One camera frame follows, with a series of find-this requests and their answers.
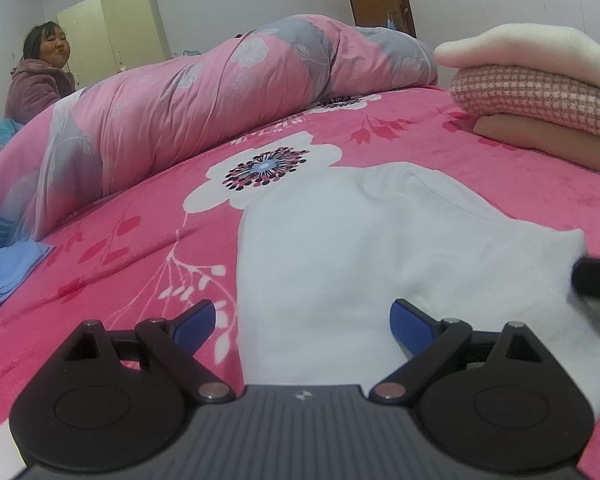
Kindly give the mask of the white shirt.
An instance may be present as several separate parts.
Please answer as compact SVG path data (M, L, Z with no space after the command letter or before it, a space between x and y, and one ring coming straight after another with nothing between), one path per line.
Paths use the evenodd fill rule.
M477 330L527 324L600 414L600 304L573 295L579 230L513 220L407 162L299 174L240 220L238 349L247 384L372 388L410 356L405 299Z

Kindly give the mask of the beige folded garment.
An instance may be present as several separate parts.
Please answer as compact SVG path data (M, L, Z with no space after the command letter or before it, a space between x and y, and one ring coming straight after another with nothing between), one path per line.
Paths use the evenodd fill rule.
M480 117L474 133L528 150L540 151L600 172L600 136L531 117L496 114Z

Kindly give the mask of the pink floral bed blanket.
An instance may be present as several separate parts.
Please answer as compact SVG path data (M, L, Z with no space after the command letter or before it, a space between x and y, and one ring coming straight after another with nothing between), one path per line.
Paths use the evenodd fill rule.
M52 252L0 307L0 479L18 466L4 435L12 402L84 318L122 330L210 299L219 315L199 359L240 385L238 223L262 191L235 188L233 174L276 162L290 182L314 172L412 162L467 185L510 218L579 229L600 256L600 173L476 136L473 126L440 90L366 96L231 140L58 226Z

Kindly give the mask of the blue cloth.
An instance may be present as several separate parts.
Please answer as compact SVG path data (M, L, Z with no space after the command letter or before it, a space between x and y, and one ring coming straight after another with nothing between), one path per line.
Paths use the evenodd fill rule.
M0 305L52 250L53 246L34 240L20 240L0 248Z

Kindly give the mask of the cream folded fleece garment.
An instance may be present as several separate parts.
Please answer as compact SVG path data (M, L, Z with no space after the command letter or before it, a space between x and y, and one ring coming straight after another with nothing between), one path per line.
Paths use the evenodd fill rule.
M600 88L600 44L568 26L514 23L478 36L447 41L434 49L444 67L521 66L567 76Z

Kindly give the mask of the pink grey rolled duvet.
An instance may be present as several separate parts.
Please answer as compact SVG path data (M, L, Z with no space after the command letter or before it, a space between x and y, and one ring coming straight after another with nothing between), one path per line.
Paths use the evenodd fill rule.
M318 102L437 78L420 40L317 14L126 70L47 107L0 151L0 247Z

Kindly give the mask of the person in purple jacket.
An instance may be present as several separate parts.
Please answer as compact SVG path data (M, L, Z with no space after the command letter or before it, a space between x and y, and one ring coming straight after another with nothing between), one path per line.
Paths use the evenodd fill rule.
M12 70L5 118L25 125L47 107L76 91L66 71L71 48L65 31L49 21L34 26L23 41L22 57Z

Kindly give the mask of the yellow green wardrobe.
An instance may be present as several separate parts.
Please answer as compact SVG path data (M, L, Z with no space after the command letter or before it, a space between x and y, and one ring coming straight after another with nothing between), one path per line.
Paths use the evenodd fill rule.
M57 23L76 88L172 56L157 0L83 0L60 11Z

